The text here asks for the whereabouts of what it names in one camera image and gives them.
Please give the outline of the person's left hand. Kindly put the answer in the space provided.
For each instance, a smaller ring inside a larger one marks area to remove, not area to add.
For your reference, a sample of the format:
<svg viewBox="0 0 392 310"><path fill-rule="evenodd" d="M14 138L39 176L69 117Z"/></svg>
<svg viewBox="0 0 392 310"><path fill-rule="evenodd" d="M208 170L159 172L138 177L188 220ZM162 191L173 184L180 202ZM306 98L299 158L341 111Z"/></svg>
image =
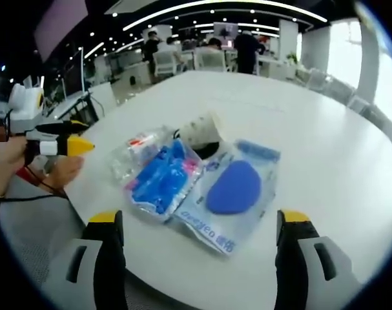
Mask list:
<svg viewBox="0 0 392 310"><path fill-rule="evenodd" d="M24 166L26 138L10 138L0 148L0 197L4 196L10 180ZM61 190L80 172L84 159L79 156L59 158L50 174L40 184L46 191Z"/></svg>

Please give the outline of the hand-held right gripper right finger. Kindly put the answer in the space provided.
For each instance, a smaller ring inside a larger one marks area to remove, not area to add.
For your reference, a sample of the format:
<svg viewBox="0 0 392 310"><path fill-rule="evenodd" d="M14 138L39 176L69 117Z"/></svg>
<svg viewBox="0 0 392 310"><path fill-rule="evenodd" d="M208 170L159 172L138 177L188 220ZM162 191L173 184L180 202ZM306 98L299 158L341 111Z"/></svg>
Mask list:
<svg viewBox="0 0 392 310"><path fill-rule="evenodd" d="M351 259L302 212L279 210L275 309L345 309L359 293Z"/></svg>

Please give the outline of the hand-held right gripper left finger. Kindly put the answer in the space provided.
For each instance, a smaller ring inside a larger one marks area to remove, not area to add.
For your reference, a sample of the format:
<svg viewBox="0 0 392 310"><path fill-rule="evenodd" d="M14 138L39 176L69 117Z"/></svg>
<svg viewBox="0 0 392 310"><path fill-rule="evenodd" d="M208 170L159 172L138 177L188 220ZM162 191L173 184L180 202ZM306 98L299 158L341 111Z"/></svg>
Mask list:
<svg viewBox="0 0 392 310"><path fill-rule="evenodd" d="M93 216L50 263L42 291L55 309L126 309L120 210Z"/></svg>

